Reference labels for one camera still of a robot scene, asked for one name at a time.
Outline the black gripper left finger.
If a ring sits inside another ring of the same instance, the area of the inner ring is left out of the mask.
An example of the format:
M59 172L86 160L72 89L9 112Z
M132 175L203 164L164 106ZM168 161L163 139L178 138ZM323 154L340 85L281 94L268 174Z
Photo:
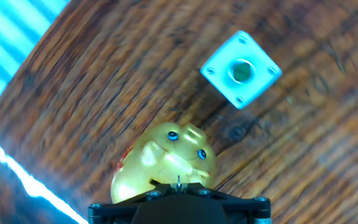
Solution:
M88 206L88 223L112 223L117 217L133 217L137 209L145 202L179 193L179 183L162 184L151 180L152 190L119 203L93 203Z

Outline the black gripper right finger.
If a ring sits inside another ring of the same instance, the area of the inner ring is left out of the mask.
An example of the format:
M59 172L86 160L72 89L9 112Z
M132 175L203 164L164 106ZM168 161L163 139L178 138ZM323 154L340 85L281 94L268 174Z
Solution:
M180 184L179 193L189 197L180 206L190 222L272 223L271 203L266 197L239 198L197 183Z

